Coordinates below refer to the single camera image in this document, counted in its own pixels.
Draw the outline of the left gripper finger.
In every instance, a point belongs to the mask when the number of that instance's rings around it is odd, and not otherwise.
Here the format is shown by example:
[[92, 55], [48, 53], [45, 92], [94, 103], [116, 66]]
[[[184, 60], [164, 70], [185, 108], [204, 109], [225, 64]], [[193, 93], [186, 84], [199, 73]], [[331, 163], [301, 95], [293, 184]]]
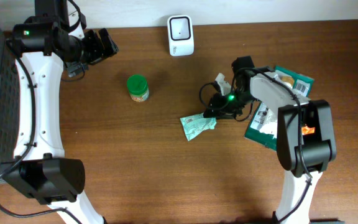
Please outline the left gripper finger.
[[107, 29], [103, 28], [98, 31], [100, 39], [102, 41], [104, 50], [103, 56], [104, 58], [112, 57], [119, 52], [119, 48], [116, 43], [112, 40], [111, 36]]
[[104, 45], [101, 36], [94, 30], [87, 32], [88, 62], [98, 61], [104, 53]]

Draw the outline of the green 3M glove packet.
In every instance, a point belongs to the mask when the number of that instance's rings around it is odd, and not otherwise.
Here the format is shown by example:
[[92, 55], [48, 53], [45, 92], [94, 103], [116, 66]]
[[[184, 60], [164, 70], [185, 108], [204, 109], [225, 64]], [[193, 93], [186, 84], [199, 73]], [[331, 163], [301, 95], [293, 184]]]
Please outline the green 3M glove packet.
[[[291, 76], [295, 80], [292, 89], [294, 89], [294, 91], [297, 94], [302, 95], [304, 97], [307, 97], [309, 95], [310, 90], [314, 83], [314, 80], [312, 78], [293, 72], [291, 70], [288, 70], [278, 65], [275, 66], [274, 73], [275, 73], [274, 75], [275, 78], [279, 78], [278, 76], [281, 75]], [[267, 110], [269, 108], [270, 107], [267, 106], [264, 101], [262, 100], [260, 101], [260, 105], [257, 107], [256, 111], [254, 112], [244, 137], [246, 139], [255, 141], [271, 150], [276, 151], [277, 138], [273, 138], [273, 136], [270, 134], [262, 134], [259, 131], [265, 121]]]

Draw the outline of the teal foil sachet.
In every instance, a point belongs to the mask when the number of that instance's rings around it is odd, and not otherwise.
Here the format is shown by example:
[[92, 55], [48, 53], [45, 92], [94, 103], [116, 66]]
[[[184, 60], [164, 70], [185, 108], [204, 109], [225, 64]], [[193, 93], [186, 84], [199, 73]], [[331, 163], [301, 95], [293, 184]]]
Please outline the teal foil sachet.
[[180, 118], [187, 141], [191, 141], [203, 131], [214, 129], [216, 118], [205, 118], [204, 113]]

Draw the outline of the white Pantene tube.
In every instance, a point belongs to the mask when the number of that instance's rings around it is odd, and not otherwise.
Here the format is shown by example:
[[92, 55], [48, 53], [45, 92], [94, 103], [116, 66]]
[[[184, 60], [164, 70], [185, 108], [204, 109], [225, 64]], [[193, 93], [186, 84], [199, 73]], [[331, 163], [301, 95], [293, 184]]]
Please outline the white Pantene tube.
[[[293, 88], [295, 80], [289, 75], [278, 76], [281, 81], [283, 81], [289, 88]], [[269, 108], [267, 110], [267, 115], [265, 121], [260, 128], [262, 134], [270, 134], [273, 138], [277, 137], [277, 117], [273, 114], [272, 110]]]

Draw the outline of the green lid jar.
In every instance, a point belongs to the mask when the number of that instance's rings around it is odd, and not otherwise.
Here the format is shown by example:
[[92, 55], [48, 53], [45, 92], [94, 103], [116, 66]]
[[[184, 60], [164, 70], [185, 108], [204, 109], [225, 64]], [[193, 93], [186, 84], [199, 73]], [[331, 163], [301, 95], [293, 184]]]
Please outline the green lid jar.
[[132, 75], [127, 79], [127, 89], [131, 98], [136, 102], [143, 102], [149, 98], [149, 86], [142, 75]]

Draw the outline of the orange tissue pack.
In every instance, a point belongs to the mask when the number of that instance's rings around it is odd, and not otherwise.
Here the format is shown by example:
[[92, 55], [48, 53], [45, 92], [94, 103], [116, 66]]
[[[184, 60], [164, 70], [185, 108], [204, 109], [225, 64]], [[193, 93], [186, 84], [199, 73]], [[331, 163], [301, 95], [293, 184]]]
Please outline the orange tissue pack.
[[307, 125], [304, 125], [302, 128], [301, 128], [301, 132], [302, 132], [302, 135], [309, 135], [309, 134], [314, 134], [316, 131], [315, 127], [309, 127]]

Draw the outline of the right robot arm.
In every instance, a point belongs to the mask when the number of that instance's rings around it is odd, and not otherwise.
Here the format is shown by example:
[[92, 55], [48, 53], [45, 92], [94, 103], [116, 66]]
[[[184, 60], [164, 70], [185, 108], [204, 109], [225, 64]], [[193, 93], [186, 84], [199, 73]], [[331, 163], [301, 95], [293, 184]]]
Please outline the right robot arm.
[[231, 64], [231, 82], [218, 76], [217, 91], [204, 117], [237, 119], [245, 105], [263, 103], [277, 117], [276, 153], [284, 169], [281, 200], [273, 223], [310, 223], [314, 190], [328, 164], [337, 155], [331, 107], [325, 100], [311, 100], [293, 89], [289, 75], [269, 66], [256, 67], [250, 56]]

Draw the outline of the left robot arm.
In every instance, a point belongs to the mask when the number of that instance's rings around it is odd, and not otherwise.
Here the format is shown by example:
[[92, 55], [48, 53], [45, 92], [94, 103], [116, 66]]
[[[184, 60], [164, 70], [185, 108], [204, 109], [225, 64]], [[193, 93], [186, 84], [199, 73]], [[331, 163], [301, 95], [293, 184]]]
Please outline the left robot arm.
[[73, 1], [36, 1], [35, 14], [12, 31], [7, 47], [19, 73], [19, 130], [14, 161], [2, 177], [27, 198], [46, 205], [66, 223], [104, 223], [85, 193], [85, 168], [67, 159], [59, 124], [64, 72], [81, 79], [91, 65], [118, 53], [106, 29], [86, 28]]

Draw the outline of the white barcode scanner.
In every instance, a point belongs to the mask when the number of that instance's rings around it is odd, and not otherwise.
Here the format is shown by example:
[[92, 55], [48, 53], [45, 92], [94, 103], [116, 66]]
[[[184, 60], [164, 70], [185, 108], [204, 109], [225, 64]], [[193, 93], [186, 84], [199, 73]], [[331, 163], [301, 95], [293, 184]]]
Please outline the white barcode scanner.
[[175, 15], [167, 19], [169, 52], [172, 57], [193, 54], [195, 50], [193, 23], [190, 16]]

